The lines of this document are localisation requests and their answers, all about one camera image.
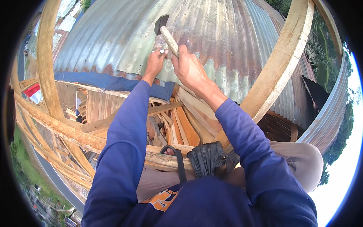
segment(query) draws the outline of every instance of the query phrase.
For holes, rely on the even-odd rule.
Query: hammer head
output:
[[[168,22],[169,14],[162,15],[155,23],[155,34],[161,35],[160,28],[162,26],[166,25],[166,22]]]

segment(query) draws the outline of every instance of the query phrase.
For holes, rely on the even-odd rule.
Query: foot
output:
[[[166,149],[166,151],[164,152],[164,154],[166,155],[174,155],[174,151],[170,148]]]

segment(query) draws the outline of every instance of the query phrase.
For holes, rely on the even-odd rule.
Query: black strap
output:
[[[180,181],[180,183],[184,183],[185,181],[187,181],[187,176],[185,174],[182,151],[181,150],[176,150],[174,147],[172,147],[170,145],[166,145],[161,149],[160,153],[164,154],[166,149],[168,149],[168,148],[170,148],[171,150],[174,151],[173,156],[176,156],[176,160],[178,161],[179,181]]]
[[[181,150],[175,150],[176,159],[178,161],[178,172],[179,172],[179,180],[181,183],[187,181],[187,176],[185,174],[183,156]]]

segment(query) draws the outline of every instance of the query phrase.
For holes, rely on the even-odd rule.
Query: blue long-sleeve shirt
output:
[[[146,155],[150,85],[140,81],[107,133],[82,226],[317,226],[315,204],[264,133],[232,100],[215,115],[245,169],[246,191],[214,177],[137,203]]]

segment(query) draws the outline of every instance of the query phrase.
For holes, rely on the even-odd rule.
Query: orange printed logo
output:
[[[146,199],[141,203],[151,203],[155,209],[166,211],[169,208],[170,204],[178,196],[179,191],[165,189],[164,191],[157,193],[155,196]]]

